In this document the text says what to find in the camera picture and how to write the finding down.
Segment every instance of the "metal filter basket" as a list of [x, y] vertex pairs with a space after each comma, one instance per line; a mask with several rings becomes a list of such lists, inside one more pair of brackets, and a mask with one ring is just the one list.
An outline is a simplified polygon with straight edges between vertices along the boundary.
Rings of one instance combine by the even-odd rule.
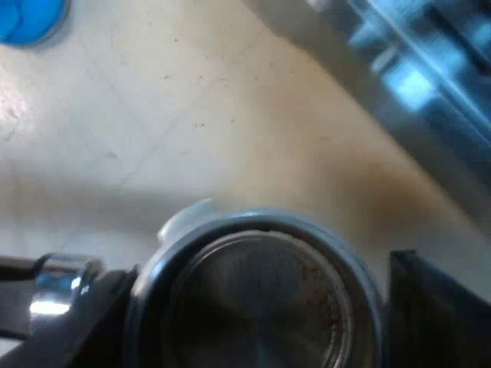
[[379, 367], [381, 299], [327, 229], [270, 209], [172, 218], [133, 286], [128, 367]]

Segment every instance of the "countertop surface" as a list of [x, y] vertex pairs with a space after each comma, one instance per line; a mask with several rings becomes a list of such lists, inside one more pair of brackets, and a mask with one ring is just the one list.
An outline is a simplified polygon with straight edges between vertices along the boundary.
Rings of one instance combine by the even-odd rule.
[[2, 254], [129, 268], [173, 213], [213, 197], [310, 215], [382, 291], [389, 250], [415, 248], [491, 299], [484, 239], [258, 4], [73, 2], [47, 41], [0, 46]]

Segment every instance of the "black object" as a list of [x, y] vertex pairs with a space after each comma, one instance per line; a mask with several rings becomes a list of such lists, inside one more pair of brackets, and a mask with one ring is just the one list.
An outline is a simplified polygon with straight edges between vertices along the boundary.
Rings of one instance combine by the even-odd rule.
[[[0, 368], [123, 366], [136, 277], [136, 269], [107, 273], [66, 314], [2, 357]], [[391, 254], [387, 316], [388, 367], [491, 366], [491, 306], [414, 251]]]
[[390, 257], [389, 367], [491, 366], [491, 306], [419, 257]]

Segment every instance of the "blue plastic lid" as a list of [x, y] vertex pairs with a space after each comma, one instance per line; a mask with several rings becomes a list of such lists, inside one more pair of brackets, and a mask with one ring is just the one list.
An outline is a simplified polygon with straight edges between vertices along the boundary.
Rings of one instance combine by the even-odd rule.
[[69, 0], [0, 0], [0, 41], [30, 44], [64, 19]]

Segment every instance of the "speck of dirt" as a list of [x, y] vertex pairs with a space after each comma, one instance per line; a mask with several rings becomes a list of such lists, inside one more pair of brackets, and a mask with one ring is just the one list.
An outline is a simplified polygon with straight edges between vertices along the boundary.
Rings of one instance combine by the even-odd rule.
[[114, 153], [114, 152], [106, 152], [104, 154], [104, 156], [107, 158], [107, 159], [119, 159], [120, 157]]

